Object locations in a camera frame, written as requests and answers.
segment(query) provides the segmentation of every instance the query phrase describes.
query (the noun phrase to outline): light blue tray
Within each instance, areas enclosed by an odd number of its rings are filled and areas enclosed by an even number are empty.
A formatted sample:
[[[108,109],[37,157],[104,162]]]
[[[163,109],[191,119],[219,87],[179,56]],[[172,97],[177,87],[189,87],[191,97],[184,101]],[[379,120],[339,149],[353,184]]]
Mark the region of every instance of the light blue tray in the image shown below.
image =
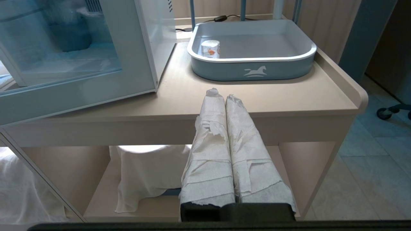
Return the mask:
[[[220,41],[220,58],[201,55]],[[307,74],[317,46],[291,20],[199,23],[188,45],[193,71],[216,81],[293,79]]]

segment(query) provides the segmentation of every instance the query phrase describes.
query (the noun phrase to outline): beige table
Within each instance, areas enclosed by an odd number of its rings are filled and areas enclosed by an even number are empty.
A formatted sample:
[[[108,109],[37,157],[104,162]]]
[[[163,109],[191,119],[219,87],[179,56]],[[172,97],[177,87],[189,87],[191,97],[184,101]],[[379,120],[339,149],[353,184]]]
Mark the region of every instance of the beige table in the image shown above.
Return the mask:
[[[217,88],[244,102],[302,219],[355,116],[365,110],[366,92],[321,50],[311,72],[297,79],[215,82],[192,72],[186,46],[176,45],[156,94],[5,127],[2,140],[85,222],[177,221],[175,196],[144,199],[135,213],[114,213],[120,174],[109,164],[108,146],[191,143],[205,92]]]

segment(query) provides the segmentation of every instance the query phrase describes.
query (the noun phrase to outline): white bedsheet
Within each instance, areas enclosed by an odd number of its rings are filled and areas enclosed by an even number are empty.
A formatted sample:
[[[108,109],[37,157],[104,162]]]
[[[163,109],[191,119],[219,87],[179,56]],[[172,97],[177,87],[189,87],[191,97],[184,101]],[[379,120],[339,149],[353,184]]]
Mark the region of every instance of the white bedsheet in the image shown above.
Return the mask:
[[[121,168],[116,213],[135,212],[139,201],[181,188],[191,145],[110,146],[111,161]]]
[[[0,147],[0,224],[65,221],[62,203],[9,148]]]

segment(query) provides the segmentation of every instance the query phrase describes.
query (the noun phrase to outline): horse logo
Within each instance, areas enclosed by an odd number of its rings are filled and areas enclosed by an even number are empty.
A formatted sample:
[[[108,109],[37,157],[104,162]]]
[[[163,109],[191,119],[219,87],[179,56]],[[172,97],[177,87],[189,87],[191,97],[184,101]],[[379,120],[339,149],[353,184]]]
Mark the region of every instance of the horse logo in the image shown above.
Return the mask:
[[[264,73],[264,70],[266,70],[265,66],[261,66],[257,70],[251,70],[251,69],[244,69],[245,71],[249,71],[247,74],[245,74],[245,77],[264,77],[267,74]]]

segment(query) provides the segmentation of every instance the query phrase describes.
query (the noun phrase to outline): paper towel wrapping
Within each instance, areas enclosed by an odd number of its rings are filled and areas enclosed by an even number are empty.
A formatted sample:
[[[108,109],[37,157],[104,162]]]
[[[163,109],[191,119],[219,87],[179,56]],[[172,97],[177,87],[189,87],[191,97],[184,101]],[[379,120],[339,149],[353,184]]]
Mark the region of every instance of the paper towel wrapping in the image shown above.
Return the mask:
[[[227,97],[227,126],[233,163],[234,191],[243,203],[288,203],[291,190],[281,179],[242,101]]]
[[[235,203],[224,98],[207,91],[189,159],[181,178],[180,204],[224,206]]]

